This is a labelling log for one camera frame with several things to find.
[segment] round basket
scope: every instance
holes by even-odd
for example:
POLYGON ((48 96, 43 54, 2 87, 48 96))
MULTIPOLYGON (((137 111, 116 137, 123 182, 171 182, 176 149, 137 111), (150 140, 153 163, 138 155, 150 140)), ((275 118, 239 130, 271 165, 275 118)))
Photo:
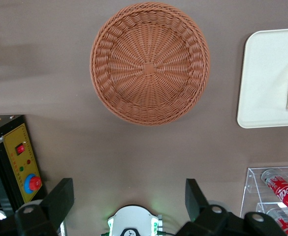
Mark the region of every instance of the round basket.
POLYGON ((157 2, 128 6, 100 29, 91 51, 96 92, 118 117, 160 125, 187 113, 209 76, 209 50, 197 24, 157 2))

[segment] yellow control panel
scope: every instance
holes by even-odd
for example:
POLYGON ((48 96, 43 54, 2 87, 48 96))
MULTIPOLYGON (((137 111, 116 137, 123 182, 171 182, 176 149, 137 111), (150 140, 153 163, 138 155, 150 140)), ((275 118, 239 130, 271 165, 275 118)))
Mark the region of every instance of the yellow control panel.
POLYGON ((25 124, 4 135, 3 143, 23 200, 30 202, 42 183, 25 124))

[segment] white tray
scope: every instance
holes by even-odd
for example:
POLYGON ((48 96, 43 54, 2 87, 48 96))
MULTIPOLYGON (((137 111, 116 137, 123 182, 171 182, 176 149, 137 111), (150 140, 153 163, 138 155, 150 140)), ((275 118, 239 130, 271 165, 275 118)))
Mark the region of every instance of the white tray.
POLYGON ((243 128, 288 126, 288 29, 258 31, 247 40, 238 123, 243 128))

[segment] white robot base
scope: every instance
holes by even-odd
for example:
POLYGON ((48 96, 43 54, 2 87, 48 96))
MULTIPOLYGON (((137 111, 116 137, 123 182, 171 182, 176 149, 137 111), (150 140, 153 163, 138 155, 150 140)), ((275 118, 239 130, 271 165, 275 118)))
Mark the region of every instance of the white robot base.
POLYGON ((141 206, 125 206, 108 220, 109 236, 156 236, 162 231, 162 216, 141 206))

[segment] red knob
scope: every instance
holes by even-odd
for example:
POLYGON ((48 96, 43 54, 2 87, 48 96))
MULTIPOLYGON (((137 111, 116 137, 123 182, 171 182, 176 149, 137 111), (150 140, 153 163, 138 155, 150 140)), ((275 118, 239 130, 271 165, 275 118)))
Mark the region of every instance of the red knob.
POLYGON ((29 189, 32 191, 38 190, 41 187, 41 178, 38 176, 34 176, 30 179, 29 189))

